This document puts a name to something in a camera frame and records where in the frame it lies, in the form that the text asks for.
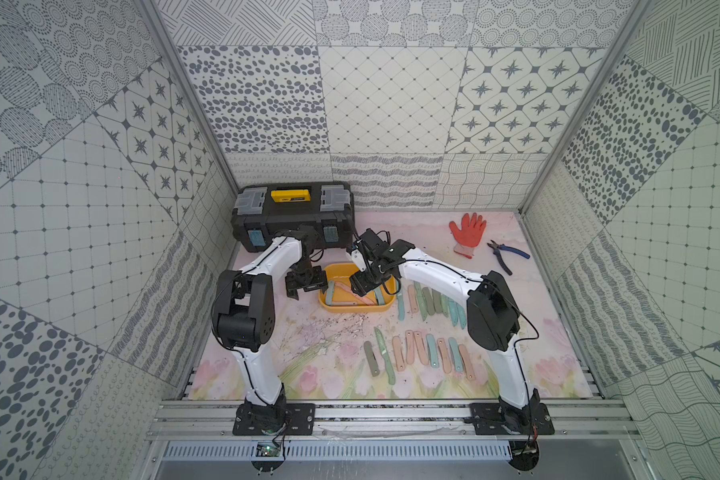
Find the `yellow plastic storage box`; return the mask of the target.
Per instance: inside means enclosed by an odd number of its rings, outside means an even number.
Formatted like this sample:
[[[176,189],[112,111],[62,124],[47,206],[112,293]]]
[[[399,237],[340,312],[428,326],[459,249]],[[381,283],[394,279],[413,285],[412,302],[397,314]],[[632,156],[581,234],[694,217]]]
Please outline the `yellow plastic storage box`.
[[[394,303],[395,294],[399,290],[399,283],[390,278],[384,285],[377,287],[372,292],[378,300],[377,305],[365,305],[352,292],[350,277],[357,271],[354,263],[334,263],[323,268],[327,280],[335,282],[335,304],[329,306],[325,303],[326,291],[319,292],[319,303],[327,311],[336,314],[343,313],[376,313],[388,310]]]

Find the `long teal knife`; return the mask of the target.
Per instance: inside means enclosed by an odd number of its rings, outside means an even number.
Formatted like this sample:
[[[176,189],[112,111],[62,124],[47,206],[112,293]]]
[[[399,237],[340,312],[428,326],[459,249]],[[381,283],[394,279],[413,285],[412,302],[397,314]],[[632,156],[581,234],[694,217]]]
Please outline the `long teal knife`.
[[[406,318],[405,295],[402,287],[400,287],[396,293],[396,302],[398,311],[397,318],[400,322],[402,322]]]

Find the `green sheath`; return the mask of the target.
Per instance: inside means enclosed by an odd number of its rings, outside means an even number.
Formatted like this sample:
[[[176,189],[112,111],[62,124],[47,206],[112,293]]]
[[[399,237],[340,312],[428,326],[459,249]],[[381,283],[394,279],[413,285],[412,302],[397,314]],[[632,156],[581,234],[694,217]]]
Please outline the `green sheath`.
[[[429,288],[423,287],[421,289],[422,298],[424,300],[425,308],[428,315],[434,315],[436,313],[435,302],[432,296],[432,292]]]

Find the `grey green fruit knife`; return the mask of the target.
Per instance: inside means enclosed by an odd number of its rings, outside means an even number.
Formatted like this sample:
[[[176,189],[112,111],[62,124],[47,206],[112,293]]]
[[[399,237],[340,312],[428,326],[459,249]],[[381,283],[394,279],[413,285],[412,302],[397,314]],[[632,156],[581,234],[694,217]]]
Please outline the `grey green fruit knife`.
[[[438,291],[433,290],[432,291],[432,298],[433,298],[433,304],[435,312],[438,314],[443,313],[443,306],[442,306],[442,297],[441,294]]]

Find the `long green knife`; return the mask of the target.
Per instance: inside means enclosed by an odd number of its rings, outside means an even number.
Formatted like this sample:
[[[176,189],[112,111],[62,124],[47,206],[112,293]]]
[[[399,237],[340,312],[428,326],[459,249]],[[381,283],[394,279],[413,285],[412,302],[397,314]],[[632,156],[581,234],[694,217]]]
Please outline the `long green knife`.
[[[382,334],[381,330],[378,327],[374,328],[374,333],[376,336],[379,352],[384,360],[384,367],[385,367],[385,372],[387,374],[388,383],[390,385],[395,385],[396,384],[396,375],[395,375],[394,364],[390,358],[389,350],[387,348],[384,335]]]

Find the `beige pink knife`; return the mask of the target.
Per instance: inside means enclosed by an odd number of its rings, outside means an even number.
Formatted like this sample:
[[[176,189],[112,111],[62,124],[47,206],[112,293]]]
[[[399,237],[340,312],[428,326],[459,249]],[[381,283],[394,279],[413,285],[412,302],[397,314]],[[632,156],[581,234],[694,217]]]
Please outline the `beige pink knife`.
[[[394,355],[394,364],[397,372],[402,372],[406,369],[406,362],[404,358],[402,341],[399,336],[392,338],[392,349]]]

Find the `pale pink knife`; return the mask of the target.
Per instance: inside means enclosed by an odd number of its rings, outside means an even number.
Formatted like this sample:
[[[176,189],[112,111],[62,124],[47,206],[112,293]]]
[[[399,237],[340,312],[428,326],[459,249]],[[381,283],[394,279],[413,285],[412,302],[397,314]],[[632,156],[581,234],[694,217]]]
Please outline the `pale pink knife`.
[[[405,361],[407,365],[412,365],[416,357],[416,347],[414,333],[412,330],[405,332]]]

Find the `light teal knife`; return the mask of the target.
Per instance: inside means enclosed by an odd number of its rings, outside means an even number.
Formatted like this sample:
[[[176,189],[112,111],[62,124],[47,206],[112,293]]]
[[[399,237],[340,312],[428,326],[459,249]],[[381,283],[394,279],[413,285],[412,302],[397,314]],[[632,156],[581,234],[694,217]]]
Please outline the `light teal knife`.
[[[440,367],[440,361],[437,341],[432,334],[427,334],[426,342],[428,347],[429,364],[433,369],[438,369]]]

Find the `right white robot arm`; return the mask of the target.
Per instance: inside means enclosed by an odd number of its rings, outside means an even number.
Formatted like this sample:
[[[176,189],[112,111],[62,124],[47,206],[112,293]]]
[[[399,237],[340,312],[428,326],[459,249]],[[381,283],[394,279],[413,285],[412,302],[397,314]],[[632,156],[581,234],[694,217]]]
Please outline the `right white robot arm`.
[[[467,332],[475,344],[487,351],[498,380],[502,427],[532,440],[555,433],[546,405],[523,370],[518,350],[524,340],[520,336],[522,312],[500,273],[459,269],[408,241],[386,242],[370,229],[357,236],[346,251],[358,268],[350,277],[350,286],[359,296],[393,277],[430,287],[462,307]]]

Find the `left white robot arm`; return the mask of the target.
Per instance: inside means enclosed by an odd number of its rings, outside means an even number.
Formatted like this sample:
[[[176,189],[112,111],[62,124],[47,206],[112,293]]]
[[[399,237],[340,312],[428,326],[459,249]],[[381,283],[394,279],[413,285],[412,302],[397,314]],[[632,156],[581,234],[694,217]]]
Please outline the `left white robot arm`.
[[[276,321],[274,284],[284,279],[294,294],[324,287],[322,269],[310,260],[318,240],[317,231],[309,225],[283,231],[256,259],[219,277],[212,333],[221,347],[235,355],[245,384],[236,435],[278,433],[289,420],[285,387],[266,347]]]

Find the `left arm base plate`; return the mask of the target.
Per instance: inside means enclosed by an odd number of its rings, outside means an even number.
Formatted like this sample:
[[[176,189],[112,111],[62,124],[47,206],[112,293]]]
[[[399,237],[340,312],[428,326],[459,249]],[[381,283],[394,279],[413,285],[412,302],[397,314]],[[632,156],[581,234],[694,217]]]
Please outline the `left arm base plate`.
[[[234,436],[266,436],[285,433],[292,436],[309,436],[313,433],[316,405],[313,403],[286,403],[262,406],[244,402],[236,410]]]

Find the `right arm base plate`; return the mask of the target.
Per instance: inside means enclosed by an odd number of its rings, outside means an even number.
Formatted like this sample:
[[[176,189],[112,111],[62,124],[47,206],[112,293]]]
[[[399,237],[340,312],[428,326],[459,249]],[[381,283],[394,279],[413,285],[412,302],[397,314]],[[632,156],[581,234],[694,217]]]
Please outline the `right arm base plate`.
[[[472,403],[467,423],[477,435],[553,435],[555,427],[547,406],[531,402],[523,409],[509,404]]]

